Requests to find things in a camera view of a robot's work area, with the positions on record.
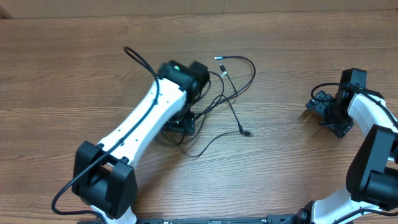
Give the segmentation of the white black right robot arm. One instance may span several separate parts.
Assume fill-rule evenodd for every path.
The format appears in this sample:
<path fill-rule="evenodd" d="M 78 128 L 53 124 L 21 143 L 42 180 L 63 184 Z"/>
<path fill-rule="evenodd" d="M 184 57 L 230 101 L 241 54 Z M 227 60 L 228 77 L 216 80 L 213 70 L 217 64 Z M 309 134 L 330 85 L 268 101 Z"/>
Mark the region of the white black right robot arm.
<path fill-rule="evenodd" d="M 290 217 L 290 223 L 353 223 L 367 214 L 397 216 L 397 118 L 388 110 L 384 97 L 366 87 L 367 72 L 343 70 L 334 96 L 315 86 L 308 110 L 322 117 L 322 126 L 344 137 L 358 125 L 364 141 L 346 175 L 345 186 L 330 196 L 311 201 Z"/>

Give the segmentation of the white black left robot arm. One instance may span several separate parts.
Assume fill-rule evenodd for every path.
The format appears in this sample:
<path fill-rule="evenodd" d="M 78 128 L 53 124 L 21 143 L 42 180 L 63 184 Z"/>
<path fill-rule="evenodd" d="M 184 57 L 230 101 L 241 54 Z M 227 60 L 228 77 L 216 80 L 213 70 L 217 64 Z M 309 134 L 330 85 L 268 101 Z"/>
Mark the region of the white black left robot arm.
<path fill-rule="evenodd" d="M 137 195 L 135 169 L 147 146 L 162 129 L 192 133 L 190 108 L 209 82 L 208 67 L 194 61 L 184 66 L 174 60 L 155 72 L 130 47 L 123 50 L 154 77 L 154 82 L 130 115 L 97 144 L 83 142 L 76 151 L 73 178 L 53 198 L 57 215 L 83 215 L 85 211 L 61 211 L 57 200 L 67 189 L 90 206 L 97 223 L 137 223 L 132 211 Z"/>

